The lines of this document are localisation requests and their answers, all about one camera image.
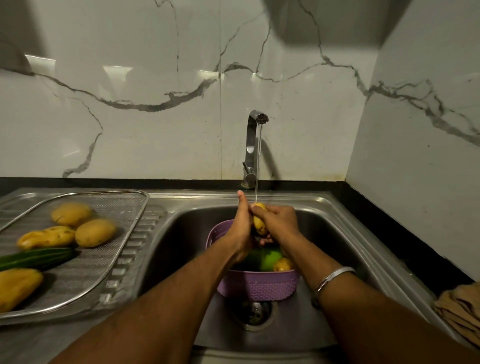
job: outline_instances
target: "towel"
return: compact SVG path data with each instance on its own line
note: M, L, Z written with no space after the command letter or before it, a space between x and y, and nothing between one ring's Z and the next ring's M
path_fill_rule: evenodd
M433 307L460 335L480 347L480 282L443 292Z

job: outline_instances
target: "faucet spout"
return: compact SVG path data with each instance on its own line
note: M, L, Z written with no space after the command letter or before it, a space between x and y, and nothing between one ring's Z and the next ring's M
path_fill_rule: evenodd
M265 124L268 116L258 110L252 110L248 116L247 122L247 147L245 150L245 161L243 163L243 182L244 188L254 188L257 182L255 155L255 138L257 135L257 125Z

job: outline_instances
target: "black countertop edge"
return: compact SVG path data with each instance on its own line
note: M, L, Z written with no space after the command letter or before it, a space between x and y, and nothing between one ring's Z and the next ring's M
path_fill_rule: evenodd
M241 189L239 180L131 180L103 178L28 178L0 177L0 196L22 187L105 188L105 189ZM260 181L262 191L330 191L362 224L364 224L410 271L437 297L445 290L473 280L449 260L438 255L388 214L354 190L344 181Z

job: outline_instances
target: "mesh drying tray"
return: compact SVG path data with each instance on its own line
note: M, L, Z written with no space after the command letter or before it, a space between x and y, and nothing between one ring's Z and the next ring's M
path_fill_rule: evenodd
M32 230L55 226L51 212L65 202L89 205L95 215L115 222L118 232L113 240L96 248L77 248L74 259L44 272L41 286L14 311L0 314L0 318L20 317L45 313L61 308L90 292L108 274L140 219L149 195L138 190L72 192L47 198L18 215L15 205L10 207L14 217L0 227L0 256L19 252L17 239ZM8 215L1 211L1 217Z

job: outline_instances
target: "drain strainer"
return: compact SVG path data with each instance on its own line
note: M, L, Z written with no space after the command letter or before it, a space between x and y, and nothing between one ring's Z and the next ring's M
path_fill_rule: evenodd
M228 301L230 313L245 330L259 331L269 326L278 313L273 302Z

